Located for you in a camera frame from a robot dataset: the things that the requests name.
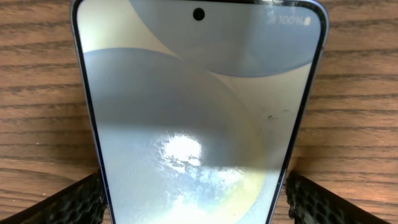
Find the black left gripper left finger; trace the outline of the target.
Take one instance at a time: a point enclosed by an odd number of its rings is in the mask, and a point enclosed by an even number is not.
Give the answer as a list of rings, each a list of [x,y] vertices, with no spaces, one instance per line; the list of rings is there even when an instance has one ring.
[[[1,224],[102,224],[106,208],[101,174],[97,171],[1,220]]]

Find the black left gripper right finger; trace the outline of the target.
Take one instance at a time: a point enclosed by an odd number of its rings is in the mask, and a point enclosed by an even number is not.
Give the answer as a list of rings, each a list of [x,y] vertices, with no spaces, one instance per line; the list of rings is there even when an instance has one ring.
[[[296,172],[284,186],[295,224],[389,224]]]

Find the blue Galaxy smartphone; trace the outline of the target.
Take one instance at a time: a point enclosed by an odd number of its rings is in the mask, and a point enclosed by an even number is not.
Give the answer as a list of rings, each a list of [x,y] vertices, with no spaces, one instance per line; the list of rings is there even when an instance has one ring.
[[[73,1],[111,221],[270,223],[323,49],[318,1]]]

